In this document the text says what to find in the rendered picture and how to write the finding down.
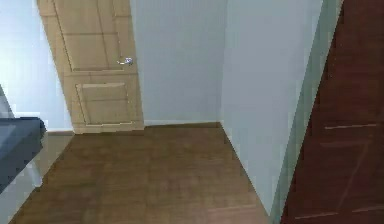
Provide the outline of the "dark red wooden door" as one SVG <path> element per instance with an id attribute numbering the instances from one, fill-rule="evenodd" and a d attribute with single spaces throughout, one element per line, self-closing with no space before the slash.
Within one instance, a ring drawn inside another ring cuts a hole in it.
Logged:
<path id="1" fill-rule="evenodd" d="M 343 0 L 279 224 L 384 224 L 384 0 Z"/>

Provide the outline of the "light wooden room door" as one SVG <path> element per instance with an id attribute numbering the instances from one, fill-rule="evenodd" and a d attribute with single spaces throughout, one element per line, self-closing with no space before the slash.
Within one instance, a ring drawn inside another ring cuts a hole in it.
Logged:
<path id="1" fill-rule="evenodd" d="M 142 130 L 131 1 L 36 2 L 74 132 Z"/>

